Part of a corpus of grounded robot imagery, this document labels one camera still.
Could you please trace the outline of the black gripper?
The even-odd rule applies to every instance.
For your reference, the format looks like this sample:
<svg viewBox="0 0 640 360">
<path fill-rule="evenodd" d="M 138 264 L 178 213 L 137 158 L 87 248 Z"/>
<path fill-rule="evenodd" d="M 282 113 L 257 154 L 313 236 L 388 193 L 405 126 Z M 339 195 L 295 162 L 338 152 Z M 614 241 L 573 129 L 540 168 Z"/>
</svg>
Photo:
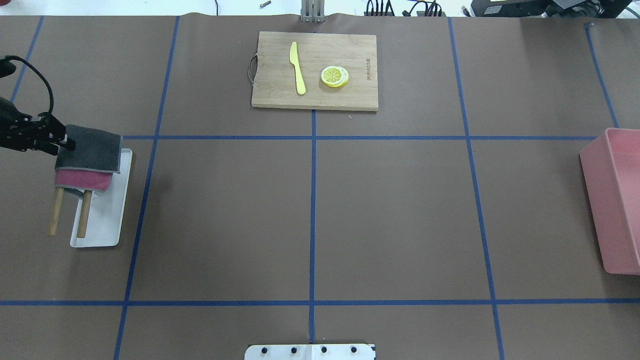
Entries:
<svg viewBox="0 0 640 360">
<path fill-rule="evenodd" d="M 36 118 L 20 112 L 13 102 L 0 98 L 0 146 L 9 150 L 41 151 L 57 155 L 60 148 L 74 151 L 76 142 L 67 139 L 67 129 L 50 112 Z"/>
</svg>

